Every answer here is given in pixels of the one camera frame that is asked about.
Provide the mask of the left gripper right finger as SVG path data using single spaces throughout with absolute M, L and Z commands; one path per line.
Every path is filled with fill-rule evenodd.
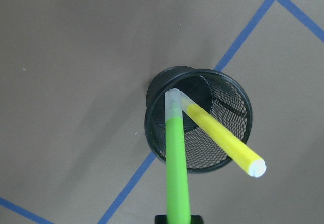
M 191 224 L 204 224 L 202 216 L 192 215 L 191 216 Z

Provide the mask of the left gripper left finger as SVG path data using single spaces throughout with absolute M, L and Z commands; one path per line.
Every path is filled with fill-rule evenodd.
M 166 215 L 157 215 L 154 218 L 154 224 L 167 224 L 167 216 Z

